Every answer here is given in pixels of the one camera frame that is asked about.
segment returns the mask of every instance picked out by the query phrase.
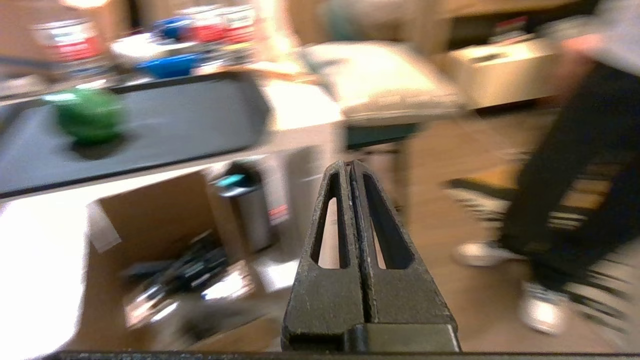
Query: blue container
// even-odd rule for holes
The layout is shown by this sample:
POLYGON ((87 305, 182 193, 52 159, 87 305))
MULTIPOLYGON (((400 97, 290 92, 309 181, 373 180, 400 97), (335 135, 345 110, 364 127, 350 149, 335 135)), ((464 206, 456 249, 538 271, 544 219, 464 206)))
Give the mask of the blue container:
POLYGON ((154 33, 163 38, 184 40, 189 30, 191 19, 185 16, 170 17, 154 23, 154 33))
POLYGON ((156 79, 168 79, 190 75, 191 69, 198 67, 201 62, 201 54, 184 54, 145 61, 137 64, 136 69, 156 79))

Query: can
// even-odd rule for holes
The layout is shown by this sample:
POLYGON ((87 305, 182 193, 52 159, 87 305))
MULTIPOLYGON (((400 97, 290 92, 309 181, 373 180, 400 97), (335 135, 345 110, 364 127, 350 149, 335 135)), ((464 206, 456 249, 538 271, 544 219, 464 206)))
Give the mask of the can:
POLYGON ((49 22, 33 26, 56 75, 63 78, 95 76, 111 70, 95 23, 89 19, 49 22))
POLYGON ((219 5, 194 6, 178 12, 191 19, 187 40, 199 43, 221 42, 225 37, 225 24, 219 5))
POLYGON ((255 41, 255 10, 253 6, 229 6, 223 10, 223 17, 227 44, 255 41))
POLYGON ((255 10, 251 5, 230 6, 223 10, 224 52, 228 65, 248 65, 255 52, 255 10))

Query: red label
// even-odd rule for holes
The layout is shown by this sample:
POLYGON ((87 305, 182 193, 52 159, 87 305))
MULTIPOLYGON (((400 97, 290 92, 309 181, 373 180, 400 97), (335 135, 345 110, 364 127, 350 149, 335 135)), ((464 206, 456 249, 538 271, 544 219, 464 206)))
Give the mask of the red label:
POLYGON ((189 38, 194 42, 214 42, 225 38, 225 29, 219 24, 192 25, 189 38))
POLYGON ((241 44, 254 40, 253 25, 241 26, 238 28, 227 28, 225 31, 225 41, 230 44, 241 44))
POLYGON ((90 37, 76 42, 53 45, 51 49, 61 61, 84 60, 100 54, 100 41, 97 37, 90 37))

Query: gray shirt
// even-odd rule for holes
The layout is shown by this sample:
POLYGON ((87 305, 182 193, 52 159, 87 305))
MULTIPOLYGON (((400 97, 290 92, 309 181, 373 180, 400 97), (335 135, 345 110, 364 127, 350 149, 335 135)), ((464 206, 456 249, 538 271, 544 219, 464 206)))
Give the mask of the gray shirt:
POLYGON ((596 14, 602 46, 593 56, 640 76, 640 0, 603 0, 596 14))

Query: white table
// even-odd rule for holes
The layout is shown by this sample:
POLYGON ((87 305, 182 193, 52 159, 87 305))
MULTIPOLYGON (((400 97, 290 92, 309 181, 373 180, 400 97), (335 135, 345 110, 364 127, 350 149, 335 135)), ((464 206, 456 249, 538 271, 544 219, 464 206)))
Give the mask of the white table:
MULTIPOLYGON (((339 158, 344 138, 340 110, 323 90, 277 80, 261 85, 273 114, 267 135, 252 149, 8 199, 0 204, 0 253, 6 255, 0 261, 0 274, 4 274, 0 281, 11 286, 13 293, 0 300, 0 307, 5 309, 3 322, 14 329, 4 336, 6 343, 12 345, 5 349, 5 358, 18 360, 46 354, 73 336, 81 311, 85 256, 87 246, 91 246, 87 238, 92 207, 87 205, 95 200, 234 158, 316 146, 314 168, 318 175, 339 158), (31 265, 24 268, 27 258, 31 265), (16 277, 19 268, 22 273, 16 277), (38 279, 40 285, 35 289, 33 282, 24 279, 38 279)), ((317 189, 308 196, 309 204, 314 204, 317 189)), ((334 211, 328 215, 328 227, 330 224, 335 224, 334 211)), ((92 224, 91 233, 95 230, 92 224)), ((337 247, 336 241, 336 235, 331 236, 323 246, 332 243, 337 247)), ((288 264, 287 269, 295 268, 294 263, 288 264)))

